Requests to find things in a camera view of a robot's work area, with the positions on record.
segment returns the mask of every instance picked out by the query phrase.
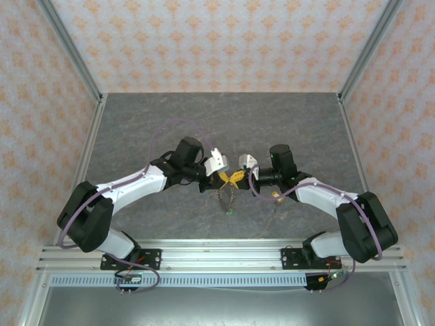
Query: white wall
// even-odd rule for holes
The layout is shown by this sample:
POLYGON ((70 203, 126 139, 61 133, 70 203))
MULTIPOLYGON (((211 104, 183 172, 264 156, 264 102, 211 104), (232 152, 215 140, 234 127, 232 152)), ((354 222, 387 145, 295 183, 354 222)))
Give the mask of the white wall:
POLYGON ((405 0, 346 103, 368 182, 435 321, 435 2, 405 0))
POLYGON ((94 101, 34 0, 0 2, 0 325, 16 325, 94 101))
POLYGON ((337 92, 387 0, 54 0, 102 92, 337 92))

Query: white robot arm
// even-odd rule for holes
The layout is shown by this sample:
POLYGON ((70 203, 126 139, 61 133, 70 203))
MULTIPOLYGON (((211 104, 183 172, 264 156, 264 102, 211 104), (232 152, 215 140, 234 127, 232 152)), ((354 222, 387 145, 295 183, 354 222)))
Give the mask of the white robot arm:
POLYGON ((259 168, 249 154, 241 156, 239 166, 245 178, 237 183, 238 188, 274 201, 279 198, 262 197, 259 191, 265 185, 277 185, 283 196, 317 207, 337 219, 340 226, 340 232, 322 232, 304 241, 303 253, 308 261, 350 255, 364 263, 397 243, 397 233, 376 195, 344 192, 298 171, 288 145, 271 147, 270 156, 272 168, 259 168))
POLYGON ((79 212, 66 233, 83 252, 100 250, 120 259, 135 261, 134 252, 140 247, 130 236, 110 227, 112 215, 144 196, 161 192, 183 180, 198 182, 200 192, 219 189, 223 181, 218 173, 228 169, 226 156, 215 148, 211 151, 211 158, 202 157, 196 163, 198 153, 203 154, 203 151, 199 141, 185 137, 175 151, 152 161, 146 171, 140 170, 97 186, 87 181, 79 184, 60 214, 58 226, 65 231, 81 205, 89 197, 101 193, 79 212))
MULTIPOLYGON (((219 172, 228 169, 226 157, 214 149, 211 158, 202 158, 196 163, 200 151, 203 152, 203 146, 199 141, 185 137, 175 151, 152 161, 146 171, 140 170, 97 186, 87 181, 79 184, 60 214, 58 226, 63 232, 67 229, 65 233, 84 252, 100 250, 119 259, 136 262, 140 246, 124 232, 110 228, 111 216, 126 205, 180 184, 183 180, 197 182, 200 192, 221 188, 225 181, 220 178, 219 172), (77 214, 79 207, 92 196, 96 198, 77 214)), ((251 189, 259 196, 261 187, 277 185, 291 199, 330 214, 340 226, 340 232, 322 232, 304 241, 303 253, 308 262, 329 256, 350 255, 364 263, 397 243, 397 233, 374 194, 343 192, 298 171, 287 145, 273 146, 270 153, 272 168, 258 167, 251 155, 240 157, 239 166, 245 171, 245 176, 237 181, 238 188, 251 189)))

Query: mounting plate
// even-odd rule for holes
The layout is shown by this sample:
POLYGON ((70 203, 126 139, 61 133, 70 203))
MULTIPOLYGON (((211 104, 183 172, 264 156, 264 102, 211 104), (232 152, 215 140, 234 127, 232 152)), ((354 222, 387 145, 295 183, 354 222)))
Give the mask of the mounting plate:
MULTIPOLYGON (((144 257, 138 264, 149 266, 155 270, 160 269, 160 262, 162 260, 161 249, 141 249, 139 257, 144 257)), ((120 263, 107 255, 101 258, 101 270, 125 270, 129 265, 120 263)), ((133 267, 134 270, 142 270, 139 267, 133 267)))
MULTIPOLYGON (((311 265, 302 255, 302 248, 284 248, 281 249, 281 263, 283 270, 327 270, 329 268, 328 261, 340 261, 335 256, 327 258, 319 258, 313 261, 311 265)), ((331 270, 339 270, 341 265, 338 263, 331 263, 331 270)))

